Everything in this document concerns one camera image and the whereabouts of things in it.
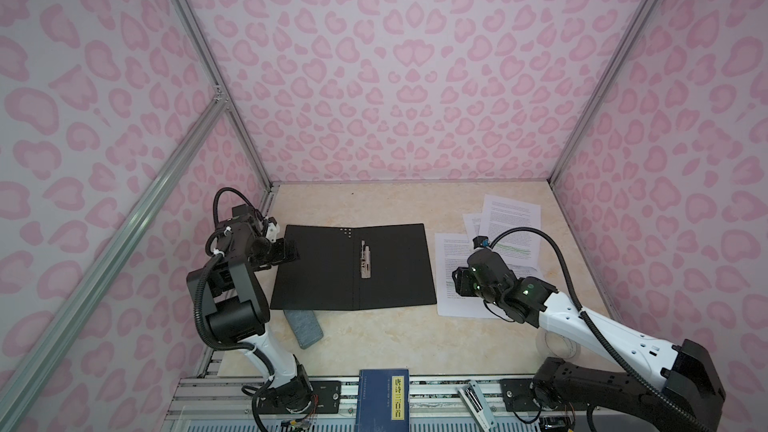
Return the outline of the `printed paper sheet top highlighted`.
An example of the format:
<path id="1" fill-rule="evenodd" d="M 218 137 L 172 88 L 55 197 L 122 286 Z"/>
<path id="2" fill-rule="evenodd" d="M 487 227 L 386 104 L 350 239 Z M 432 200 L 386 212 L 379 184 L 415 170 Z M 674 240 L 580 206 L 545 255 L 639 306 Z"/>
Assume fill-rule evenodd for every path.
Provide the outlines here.
<path id="1" fill-rule="evenodd" d="M 484 197 L 479 233 L 490 241 L 508 229 L 517 227 L 539 228 L 541 207 L 514 199 L 488 195 Z M 540 237 L 529 232 L 516 232 L 501 239 L 494 250 L 507 265 L 537 268 Z"/>

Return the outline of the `teal folder with black inside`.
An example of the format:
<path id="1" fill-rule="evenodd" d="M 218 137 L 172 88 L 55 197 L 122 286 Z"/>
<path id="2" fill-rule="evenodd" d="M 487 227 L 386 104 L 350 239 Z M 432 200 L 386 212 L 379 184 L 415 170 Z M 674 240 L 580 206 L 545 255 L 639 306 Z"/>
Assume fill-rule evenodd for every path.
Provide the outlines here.
<path id="1" fill-rule="evenodd" d="M 422 223 L 358 228 L 289 225 L 297 259 L 280 265 L 273 310 L 358 311 L 437 303 Z"/>

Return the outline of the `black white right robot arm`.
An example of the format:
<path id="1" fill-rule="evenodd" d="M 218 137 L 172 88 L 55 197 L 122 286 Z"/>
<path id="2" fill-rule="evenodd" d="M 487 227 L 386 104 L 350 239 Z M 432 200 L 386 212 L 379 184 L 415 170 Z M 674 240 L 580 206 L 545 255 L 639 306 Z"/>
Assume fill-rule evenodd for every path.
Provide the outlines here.
<path id="1" fill-rule="evenodd" d="M 617 370 L 548 357 L 529 397 L 555 409 L 571 403 L 641 419 L 659 431 L 717 430 L 726 393 L 708 350 L 686 339 L 673 344 L 585 307 L 537 277 L 518 277 L 499 254 L 476 250 L 452 273 L 457 294 L 499 308 L 506 319 L 557 334 L 614 362 Z"/>

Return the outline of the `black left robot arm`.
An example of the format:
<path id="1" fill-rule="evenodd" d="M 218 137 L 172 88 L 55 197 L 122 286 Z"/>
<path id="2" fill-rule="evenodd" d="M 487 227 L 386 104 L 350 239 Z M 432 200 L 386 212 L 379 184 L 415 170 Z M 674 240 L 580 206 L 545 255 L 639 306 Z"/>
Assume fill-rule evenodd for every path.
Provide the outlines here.
<path id="1" fill-rule="evenodd" d="M 209 348 L 239 351 L 259 368 L 265 384 L 247 393 L 256 403 L 303 413 L 314 404 L 312 386 L 295 355 L 273 337 L 271 308 L 256 277 L 294 261 L 295 247 L 277 236 L 273 218 L 248 203 L 214 225 L 205 244 L 207 262 L 186 278 L 196 331 Z"/>

